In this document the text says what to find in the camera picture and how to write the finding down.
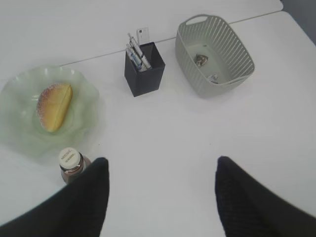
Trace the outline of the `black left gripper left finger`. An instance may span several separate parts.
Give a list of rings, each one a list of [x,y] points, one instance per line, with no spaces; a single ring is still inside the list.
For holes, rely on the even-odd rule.
[[[97,158],[77,179],[4,224],[2,237],[98,237],[110,192],[109,162]]]

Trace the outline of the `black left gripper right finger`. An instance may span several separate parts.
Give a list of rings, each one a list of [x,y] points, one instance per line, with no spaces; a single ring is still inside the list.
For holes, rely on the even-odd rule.
[[[314,216],[286,202],[229,157],[215,174],[217,210],[227,237],[314,237]]]

